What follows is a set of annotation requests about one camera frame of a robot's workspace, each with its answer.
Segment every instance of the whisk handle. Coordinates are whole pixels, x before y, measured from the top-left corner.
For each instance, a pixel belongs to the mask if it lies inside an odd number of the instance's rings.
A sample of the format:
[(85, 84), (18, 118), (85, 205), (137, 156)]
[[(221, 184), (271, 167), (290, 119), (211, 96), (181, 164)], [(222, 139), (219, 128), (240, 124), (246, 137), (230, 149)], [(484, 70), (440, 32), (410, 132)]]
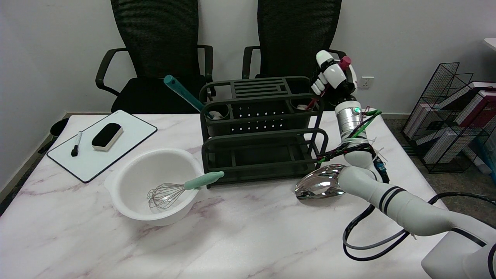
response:
[(208, 185), (212, 184), (215, 181), (219, 180), (219, 178), (224, 177), (224, 172), (223, 171), (213, 171), (206, 173), (198, 178), (195, 178), (193, 180), (189, 180), (188, 182), (185, 183), (185, 189), (186, 190), (191, 190), (195, 189), (198, 187), (201, 187), (203, 185)]

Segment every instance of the whiteboard eraser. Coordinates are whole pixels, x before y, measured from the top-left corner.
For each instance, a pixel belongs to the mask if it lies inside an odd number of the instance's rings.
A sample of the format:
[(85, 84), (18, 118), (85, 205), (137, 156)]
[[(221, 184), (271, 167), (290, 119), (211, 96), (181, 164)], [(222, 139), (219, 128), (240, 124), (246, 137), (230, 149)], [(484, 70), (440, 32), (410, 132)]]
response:
[(95, 150), (108, 151), (123, 133), (123, 128), (117, 123), (108, 123), (93, 138), (91, 145)]

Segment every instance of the white mixing bowl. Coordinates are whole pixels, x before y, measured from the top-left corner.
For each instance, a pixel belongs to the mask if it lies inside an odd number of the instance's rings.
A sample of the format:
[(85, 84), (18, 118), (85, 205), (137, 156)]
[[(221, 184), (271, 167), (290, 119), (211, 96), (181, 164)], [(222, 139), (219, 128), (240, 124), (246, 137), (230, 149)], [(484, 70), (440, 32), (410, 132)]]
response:
[(135, 158), (115, 175), (111, 175), (105, 181), (105, 188), (123, 215), (150, 225), (165, 226), (186, 216), (199, 189), (185, 191), (163, 212), (150, 209), (148, 191), (166, 182), (184, 184), (201, 175), (202, 167), (193, 155), (181, 149), (165, 148)]

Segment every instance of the black metal rack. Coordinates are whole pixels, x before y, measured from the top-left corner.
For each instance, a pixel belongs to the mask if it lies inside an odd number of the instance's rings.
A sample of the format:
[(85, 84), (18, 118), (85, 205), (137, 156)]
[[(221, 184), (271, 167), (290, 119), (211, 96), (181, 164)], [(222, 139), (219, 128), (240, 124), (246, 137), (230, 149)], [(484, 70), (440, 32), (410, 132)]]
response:
[[(288, 82), (295, 81), (310, 84), (308, 78), (294, 76), (211, 82), (202, 88), (200, 96), (209, 88), (229, 86), (233, 97), (207, 103), (200, 117), (204, 171), (225, 172), (212, 185), (303, 177), (320, 167), (316, 157), (328, 142), (318, 128), (324, 105), (313, 93), (291, 92)], [(313, 108), (296, 109), (313, 98)], [(218, 111), (222, 118), (210, 120), (207, 111)], [(309, 128), (312, 116), (315, 125)], [(318, 134), (323, 135), (320, 148)]]
[[(401, 132), (429, 173), (464, 172), (476, 156), (481, 156), (478, 146), (496, 127), (496, 117), (481, 121), (489, 103), (478, 93), (465, 94), (471, 89), (468, 84), (473, 74), (457, 73), (458, 66), (438, 65)], [(445, 104), (454, 104), (454, 97), (458, 98), (457, 105)], [(470, 124), (461, 125), (459, 117), (473, 109), (470, 104), (475, 98), (481, 100), (480, 111)]]

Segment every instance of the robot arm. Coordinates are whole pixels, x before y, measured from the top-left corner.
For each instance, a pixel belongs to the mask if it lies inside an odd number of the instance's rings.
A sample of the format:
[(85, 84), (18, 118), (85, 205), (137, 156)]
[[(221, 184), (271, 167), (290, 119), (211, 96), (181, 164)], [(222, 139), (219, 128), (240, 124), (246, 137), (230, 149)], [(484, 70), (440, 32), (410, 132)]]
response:
[(368, 201), (414, 235), (448, 232), (422, 261), (432, 278), (495, 278), (496, 231), (492, 227), (430, 205), (400, 187), (377, 182), (370, 170), (345, 167), (338, 183), (344, 192)]
[[(363, 125), (360, 103), (342, 98), (352, 93), (344, 74), (348, 65), (337, 64), (327, 51), (320, 51), (316, 60), (321, 74), (312, 90), (321, 94), (330, 84), (335, 89), (333, 93), (340, 95), (335, 98), (339, 100), (335, 112), (346, 148), (367, 142), (365, 128), (356, 132)], [(398, 186), (382, 183), (370, 152), (356, 150), (344, 157), (351, 166), (337, 175), (342, 191), (368, 201), (411, 234), (448, 232), (422, 260), (422, 267), (431, 278), (496, 279), (496, 230), (470, 216), (437, 208)]]

